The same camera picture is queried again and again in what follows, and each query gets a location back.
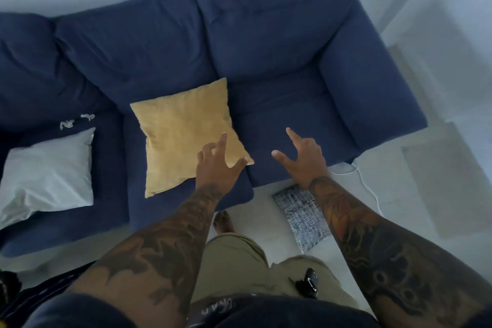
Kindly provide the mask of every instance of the khaki shorts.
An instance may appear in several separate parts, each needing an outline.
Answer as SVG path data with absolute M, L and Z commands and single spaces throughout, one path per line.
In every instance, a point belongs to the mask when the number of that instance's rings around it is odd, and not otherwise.
M 252 239 L 235 233 L 219 235 L 203 252 L 200 273 L 191 303 L 206 297 L 239 293 L 301 297 L 293 281 L 304 280 L 312 268 L 318 276 L 318 299 L 358 308 L 330 269 L 319 259 L 297 256 L 268 266 L 265 252 Z

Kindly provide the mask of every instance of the hand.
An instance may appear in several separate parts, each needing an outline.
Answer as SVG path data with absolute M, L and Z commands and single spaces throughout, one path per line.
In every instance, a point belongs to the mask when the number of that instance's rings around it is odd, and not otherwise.
M 278 150 L 274 150 L 272 156 L 285 167 L 292 179 L 299 183 L 302 188 L 308 189 L 313 179 L 320 176 L 329 176 L 325 158 L 321 153 L 321 147 L 316 144 L 316 141 L 313 138 L 301 138 L 288 127 L 286 131 L 297 149 L 297 160 L 290 160 Z
M 239 174 L 248 164 L 246 157 L 239 158 L 237 163 L 229 168 L 225 163 L 225 147 L 227 134 L 224 132 L 217 143 L 208 143 L 198 152 L 196 166 L 196 189 L 207 185 L 217 184 L 221 193 L 229 192 L 239 177 Z

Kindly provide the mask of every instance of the cable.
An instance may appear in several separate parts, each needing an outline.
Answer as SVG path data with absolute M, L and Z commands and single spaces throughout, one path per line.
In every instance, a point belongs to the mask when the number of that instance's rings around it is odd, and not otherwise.
M 340 175 L 351 175 L 351 174 L 357 172 L 359 174 L 359 178 L 361 180 L 362 186 L 366 189 L 366 191 L 368 191 L 370 194 L 372 194 L 372 196 L 376 200 L 377 212 L 379 213 L 379 215 L 381 215 L 384 218 L 384 214 L 381 211 L 381 207 L 379 206 L 379 199 L 377 198 L 377 195 L 374 193 L 374 191 L 371 188 L 369 188 L 369 186 L 366 184 L 366 182 L 364 181 L 364 178 L 362 178 L 362 173 L 361 173 L 361 170 L 359 168 L 359 165 L 356 164 L 355 161 L 353 163 L 351 163 L 350 165 L 354 167 L 354 170 L 349 171 L 349 172 L 339 172 L 339 173 L 330 171 L 330 174 L 340 176 Z

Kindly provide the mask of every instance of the white pillow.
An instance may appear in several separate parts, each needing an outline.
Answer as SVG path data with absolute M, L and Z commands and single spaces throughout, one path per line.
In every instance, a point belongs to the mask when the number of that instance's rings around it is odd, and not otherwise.
M 94 204 L 90 180 L 94 130 L 10 150 L 0 182 L 0 230 L 36 211 Z

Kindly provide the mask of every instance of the person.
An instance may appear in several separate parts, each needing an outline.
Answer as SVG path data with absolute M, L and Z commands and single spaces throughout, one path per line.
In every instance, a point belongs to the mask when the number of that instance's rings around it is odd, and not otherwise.
M 364 205 L 330 178 L 315 140 L 287 133 L 297 160 L 280 151 L 273 158 L 316 198 L 377 320 L 355 308 L 319 260 L 296 257 L 269 269 L 261 248 L 234 233 L 225 214 L 216 220 L 219 236 L 206 245 L 219 200 L 247 164 L 226 165 L 223 134 L 198 153 L 189 199 L 109 251 L 65 294 L 40 306 L 26 326 L 490 326 L 487 281 Z M 294 286 L 308 268 L 318 275 L 317 299 L 301 297 Z

